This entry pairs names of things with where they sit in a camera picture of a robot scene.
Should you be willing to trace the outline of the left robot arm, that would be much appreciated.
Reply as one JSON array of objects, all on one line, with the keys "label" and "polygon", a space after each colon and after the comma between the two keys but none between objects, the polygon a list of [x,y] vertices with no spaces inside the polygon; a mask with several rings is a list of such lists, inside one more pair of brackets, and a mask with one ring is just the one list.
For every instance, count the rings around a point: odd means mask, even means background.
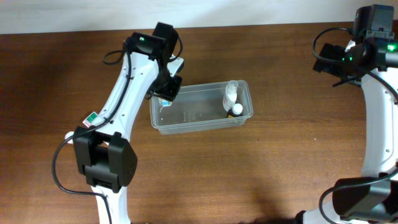
[{"label": "left robot arm", "polygon": [[144,98],[173,101],[178,95],[183,59],[173,52],[179,42],[174,27],[161,22],[151,35],[128,37],[121,72],[103,109],[87,128],[73,133],[78,171],[96,197],[100,223],[130,223],[127,187],[137,167],[129,143],[132,126]]}]

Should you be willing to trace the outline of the orange tube white cap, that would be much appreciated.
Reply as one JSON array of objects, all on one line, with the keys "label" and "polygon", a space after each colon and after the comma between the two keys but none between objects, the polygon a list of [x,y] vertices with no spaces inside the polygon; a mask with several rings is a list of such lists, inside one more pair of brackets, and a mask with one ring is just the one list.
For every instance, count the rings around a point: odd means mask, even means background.
[{"label": "orange tube white cap", "polygon": [[68,144],[73,144],[73,135],[74,135],[73,131],[69,131],[66,133],[65,140],[67,140]]}]

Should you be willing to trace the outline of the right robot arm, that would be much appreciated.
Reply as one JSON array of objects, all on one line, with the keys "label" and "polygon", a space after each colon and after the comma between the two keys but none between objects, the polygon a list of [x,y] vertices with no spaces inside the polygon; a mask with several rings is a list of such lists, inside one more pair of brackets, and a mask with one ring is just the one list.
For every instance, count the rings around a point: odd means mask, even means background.
[{"label": "right robot arm", "polygon": [[318,208],[299,212],[295,223],[397,223],[397,39],[394,8],[373,4],[356,11],[346,47],[325,44],[313,54],[316,72],[338,85],[363,90],[366,152],[361,176],[340,179],[322,193]]}]

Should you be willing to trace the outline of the small jar gold lid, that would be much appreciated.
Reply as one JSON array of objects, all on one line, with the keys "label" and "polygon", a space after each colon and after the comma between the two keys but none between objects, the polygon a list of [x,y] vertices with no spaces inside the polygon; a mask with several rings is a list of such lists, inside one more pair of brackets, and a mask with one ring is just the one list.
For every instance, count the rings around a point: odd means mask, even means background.
[{"label": "small jar gold lid", "polygon": [[171,101],[167,101],[167,100],[164,100],[164,99],[160,99],[160,100],[159,100],[159,103],[160,103],[160,105],[163,106],[163,107],[168,107],[168,106],[170,106],[170,105],[172,104]]}]

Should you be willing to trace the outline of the clear plastic container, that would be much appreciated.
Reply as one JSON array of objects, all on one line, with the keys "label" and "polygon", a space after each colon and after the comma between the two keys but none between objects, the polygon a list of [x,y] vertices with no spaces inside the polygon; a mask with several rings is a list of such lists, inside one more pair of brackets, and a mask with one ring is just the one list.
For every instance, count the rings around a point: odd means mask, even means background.
[{"label": "clear plastic container", "polygon": [[163,135],[242,126],[254,113],[249,85],[244,80],[238,81],[237,102],[243,106],[243,115],[227,118],[222,103],[227,84],[216,82],[183,86],[168,107],[160,105],[160,98],[152,97],[152,126]]}]

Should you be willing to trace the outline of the white green medicine box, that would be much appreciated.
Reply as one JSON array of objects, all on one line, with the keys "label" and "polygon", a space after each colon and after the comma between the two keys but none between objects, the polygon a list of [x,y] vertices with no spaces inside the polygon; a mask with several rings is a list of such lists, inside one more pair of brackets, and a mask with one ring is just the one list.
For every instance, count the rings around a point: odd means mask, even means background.
[{"label": "white green medicine box", "polygon": [[90,113],[83,121],[82,123],[84,126],[87,128],[92,128],[92,127],[97,127],[103,122],[103,118],[100,117],[95,111]]}]

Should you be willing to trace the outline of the dark bottle white cap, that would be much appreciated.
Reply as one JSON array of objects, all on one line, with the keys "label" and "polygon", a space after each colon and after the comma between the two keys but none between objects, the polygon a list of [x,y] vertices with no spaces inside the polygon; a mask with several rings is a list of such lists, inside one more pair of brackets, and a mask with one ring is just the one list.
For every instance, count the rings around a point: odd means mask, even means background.
[{"label": "dark bottle white cap", "polygon": [[227,114],[227,118],[235,118],[243,115],[243,106],[240,103],[236,103]]}]

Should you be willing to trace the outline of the white spray bottle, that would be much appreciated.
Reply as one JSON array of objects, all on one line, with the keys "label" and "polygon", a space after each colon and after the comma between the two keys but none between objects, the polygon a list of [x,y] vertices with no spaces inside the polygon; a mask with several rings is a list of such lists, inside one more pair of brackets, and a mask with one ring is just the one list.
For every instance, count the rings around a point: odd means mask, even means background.
[{"label": "white spray bottle", "polygon": [[237,90],[238,82],[236,80],[231,80],[225,87],[224,97],[223,97],[223,108],[225,111],[229,111],[233,108],[237,100]]}]

